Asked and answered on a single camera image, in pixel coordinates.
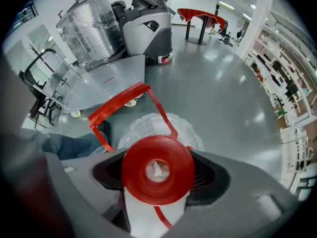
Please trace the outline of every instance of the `red line marking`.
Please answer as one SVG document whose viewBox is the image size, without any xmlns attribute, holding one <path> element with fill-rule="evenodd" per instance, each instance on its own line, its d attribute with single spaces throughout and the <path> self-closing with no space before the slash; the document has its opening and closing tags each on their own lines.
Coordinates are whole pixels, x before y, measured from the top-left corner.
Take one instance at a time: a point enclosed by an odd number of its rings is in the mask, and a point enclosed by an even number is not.
<svg viewBox="0 0 317 238">
<path fill-rule="evenodd" d="M 113 79 L 113 77 L 110 78 L 110 79 L 108 79 L 108 80 L 106 80 L 103 84 L 106 84 L 108 81 L 110 81 L 110 80 L 112 80 L 112 79 Z"/>
<path fill-rule="evenodd" d="M 163 222 L 163 224 L 168 228 L 171 229 L 172 225 L 171 223 L 166 219 L 166 217 L 164 216 L 163 212 L 161 211 L 161 209 L 158 206 L 154 206 L 155 212 L 157 213 L 159 220 L 161 220 Z"/>
</svg>

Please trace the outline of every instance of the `glossy floor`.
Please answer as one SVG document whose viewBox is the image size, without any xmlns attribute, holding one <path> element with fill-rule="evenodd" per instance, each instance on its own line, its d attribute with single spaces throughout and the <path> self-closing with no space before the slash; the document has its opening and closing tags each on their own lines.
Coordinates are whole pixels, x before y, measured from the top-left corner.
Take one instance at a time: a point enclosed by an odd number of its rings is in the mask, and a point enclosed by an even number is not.
<svg viewBox="0 0 317 238">
<path fill-rule="evenodd" d="M 186 119 L 201 137 L 205 151 L 258 166 L 281 176 L 281 139 L 269 98 L 251 69 L 230 47 L 205 34 L 206 46 L 184 40 L 186 27 L 173 26 L 173 62 L 147 66 L 150 84 L 166 112 Z M 198 37 L 199 30 L 191 29 Z M 79 118 L 63 116 L 63 134 L 91 133 L 85 110 Z M 157 113 L 148 96 L 135 107 L 123 107 L 108 119 L 116 148 L 137 118 Z M 50 129 L 60 133 L 59 122 Z"/>
</svg>

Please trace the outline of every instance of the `chair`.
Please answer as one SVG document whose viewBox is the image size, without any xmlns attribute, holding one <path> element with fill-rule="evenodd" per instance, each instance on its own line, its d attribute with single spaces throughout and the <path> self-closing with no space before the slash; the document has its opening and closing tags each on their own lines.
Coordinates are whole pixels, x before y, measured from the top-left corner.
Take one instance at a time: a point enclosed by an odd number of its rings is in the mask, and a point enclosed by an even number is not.
<svg viewBox="0 0 317 238">
<path fill-rule="evenodd" d="M 224 29 L 219 33 L 222 37 L 221 37 L 221 39 L 217 38 L 217 40 L 223 41 L 226 45 L 233 46 L 230 43 L 230 37 L 231 37 L 230 34 L 231 34 L 231 32 L 229 32 L 228 34 L 226 33 L 227 32 L 227 27 L 228 27 L 228 21 L 225 20 L 224 21 Z"/>
<path fill-rule="evenodd" d="M 25 80 L 27 80 L 32 85 L 37 85 L 41 89 L 43 89 L 45 86 L 45 83 L 44 83 L 44 85 L 40 85 L 36 82 L 36 80 L 32 76 L 31 71 L 27 71 L 25 77 L 24 77 L 24 72 L 20 71 L 19 77 L 23 80 L 23 82 L 25 82 Z M 30 91 L 33 93 L 33 95 L 36 98 L 36 102 L 30 110 L 30 118 L 33 119 L 36 116 L 36 114 L 40 114 L 40 115 L 45 117 L 47 114 L 47 111 L 49 110 L 49 115 L 48 115 L 49 122 L 51 125 L 54 125 L 52 123 L 53 110 L 55 110 L 55 109 L 61 110 L 61 107 L 57 107 L 56 102 L 53 102 L 51 104 L 52 100 L 47 99 L 45 94 L 41 93 L 40 91 L 38 91 L 37 89 L 32 87 L 30 84 L 28 84 L 26 82 L 25 82 L 25 84 L 27 85 L 27 87 L 30 89 Z M 44 107 L 46 107 L 44 113 L 40 112 L 40 108 L 44 108 Z"/>
</svg>

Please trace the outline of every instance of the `desk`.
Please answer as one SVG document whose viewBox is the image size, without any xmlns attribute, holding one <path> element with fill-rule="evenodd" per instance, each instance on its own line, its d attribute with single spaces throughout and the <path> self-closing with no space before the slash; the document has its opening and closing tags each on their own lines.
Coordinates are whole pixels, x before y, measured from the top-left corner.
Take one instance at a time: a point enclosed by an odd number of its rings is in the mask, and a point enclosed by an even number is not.
<svg viewBox="0 0 317 238">
<path fill-rule="evenodd" d="M 186 30 L 186 37 L 185 40 L 198 44 L 198 45 L 206 45 L 206 42 L 203 41 L 204 33 L 206 28 L 210 28 L 215 24 L 220 24 L 221 30 L 224 29 L 224 19 L 218 17 L 217 15 L 201 11 L 201 10 L 194 10 L 194 9 L 184 9 L 180 8 L 177 10 L 178 14 L 180 15 L 181 19 L 187 22 L 187 30 Z M 198 17 L 203 21 L 202 29 L 200 31 L 199 39 L 189 37 L 189 30 L 190 30 L 190 23 L 193 17 Z"/>
</svg>

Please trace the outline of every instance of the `plastic wrap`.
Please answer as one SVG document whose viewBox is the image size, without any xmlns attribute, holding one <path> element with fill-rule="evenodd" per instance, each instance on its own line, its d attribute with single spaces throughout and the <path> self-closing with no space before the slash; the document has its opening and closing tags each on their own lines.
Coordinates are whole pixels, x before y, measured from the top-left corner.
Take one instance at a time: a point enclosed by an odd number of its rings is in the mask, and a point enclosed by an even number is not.
<svg viewBox="0 0 317 238">
<path fill-rule="evenodd" d="M 195 150 L 205 150 L 202 139 L 188 121 L 174 114 L 167 113 L 166 115 L 178 132 L 177 140 L 179 142 L 184 146 L 191 146 Z M 129 148 L 136 141 L 147 136 L 170 135 L 170 133 L 170 129 L 160 114 L 145 115 L 131 123 L 127 132 L 120 139 L 118 149 Z"/>
<path fill-rule="evenodd" d="M 108 0 L 76 3 L 56 27 L 85 69 L 107 62 L 123 45 L 118 22 Z"/>
</svg>

